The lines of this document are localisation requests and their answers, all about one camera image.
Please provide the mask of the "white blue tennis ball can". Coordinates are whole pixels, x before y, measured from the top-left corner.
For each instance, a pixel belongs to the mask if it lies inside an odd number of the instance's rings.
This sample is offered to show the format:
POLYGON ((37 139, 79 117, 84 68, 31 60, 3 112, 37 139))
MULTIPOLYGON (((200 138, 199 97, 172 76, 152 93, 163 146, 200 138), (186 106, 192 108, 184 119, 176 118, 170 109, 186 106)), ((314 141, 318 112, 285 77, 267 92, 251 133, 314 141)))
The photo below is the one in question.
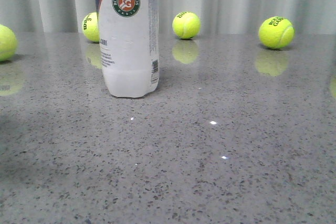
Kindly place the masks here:
POLYGON ((96 0, 102 73, 111 95, 140 98, 159 81, 159 0, 96 0))

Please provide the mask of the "centre tennis ball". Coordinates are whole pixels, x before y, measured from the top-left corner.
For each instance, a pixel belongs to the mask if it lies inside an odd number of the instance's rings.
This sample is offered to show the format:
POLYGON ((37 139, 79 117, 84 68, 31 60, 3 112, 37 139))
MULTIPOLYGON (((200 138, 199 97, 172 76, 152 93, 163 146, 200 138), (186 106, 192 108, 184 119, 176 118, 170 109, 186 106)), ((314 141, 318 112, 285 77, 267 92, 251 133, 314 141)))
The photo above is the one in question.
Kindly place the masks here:
POLYGON ((172 28, 180 39, 190 39, 199 33, 201 20, 192 12, 181 12, 174 17, 172 28))

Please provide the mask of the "far left tennis ball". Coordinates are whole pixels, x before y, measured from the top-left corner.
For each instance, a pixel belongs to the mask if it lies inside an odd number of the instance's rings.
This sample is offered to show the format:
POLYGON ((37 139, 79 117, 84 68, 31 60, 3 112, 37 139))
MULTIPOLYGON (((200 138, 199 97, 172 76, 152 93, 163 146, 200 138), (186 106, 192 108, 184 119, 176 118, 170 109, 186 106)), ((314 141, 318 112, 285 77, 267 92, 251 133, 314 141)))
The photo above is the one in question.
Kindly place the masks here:
POLYGON ((3 62, 10 59, 15 54, 18 42, 15 33, 2 24, 0 36, 0 60, 3 62))

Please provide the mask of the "Roland Garros tennis ball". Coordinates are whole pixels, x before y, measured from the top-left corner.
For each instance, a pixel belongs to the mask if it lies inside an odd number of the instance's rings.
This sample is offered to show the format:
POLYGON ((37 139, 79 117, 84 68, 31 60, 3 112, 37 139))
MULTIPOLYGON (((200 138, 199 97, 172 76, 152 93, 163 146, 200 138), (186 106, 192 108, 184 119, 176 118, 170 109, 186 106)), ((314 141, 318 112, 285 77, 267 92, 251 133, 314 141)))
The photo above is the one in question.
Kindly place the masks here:
POLYGON ((266 19, 259 27, 260 42, 270 49, 280 49, 289 45, 295 30, 292 22, 284 17, 274 16, 266 19))

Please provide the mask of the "tennis ball with Wilson logo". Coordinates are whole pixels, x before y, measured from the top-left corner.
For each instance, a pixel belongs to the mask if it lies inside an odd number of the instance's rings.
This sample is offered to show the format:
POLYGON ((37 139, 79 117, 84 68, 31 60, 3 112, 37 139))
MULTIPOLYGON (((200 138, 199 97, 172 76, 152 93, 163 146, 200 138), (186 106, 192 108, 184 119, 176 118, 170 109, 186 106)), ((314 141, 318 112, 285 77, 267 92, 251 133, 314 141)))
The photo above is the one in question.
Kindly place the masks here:
POLYGON ((97 13, 92 12, 85 16, 82 21, 82 32, 84 36, 92 42, 99 42, 99 28, 98 28, 98 18, 97 13))

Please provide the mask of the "grey pleated curtain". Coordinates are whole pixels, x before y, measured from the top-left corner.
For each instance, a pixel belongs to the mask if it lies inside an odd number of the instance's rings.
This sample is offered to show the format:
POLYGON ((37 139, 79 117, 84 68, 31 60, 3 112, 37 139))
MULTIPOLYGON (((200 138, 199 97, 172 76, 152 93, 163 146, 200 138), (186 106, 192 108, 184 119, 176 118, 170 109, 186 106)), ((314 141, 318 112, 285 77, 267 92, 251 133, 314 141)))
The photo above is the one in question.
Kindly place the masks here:
MULTIPOLYGON (((79 32, 95 0, 1 0, 1 23, 14 31, 79 32)), ((250 34, 272 16, 291 20, 297 33, 335 34, 335 0, 159 0, 160 31, 173 17, 196 13, 204 34, 250 34)))

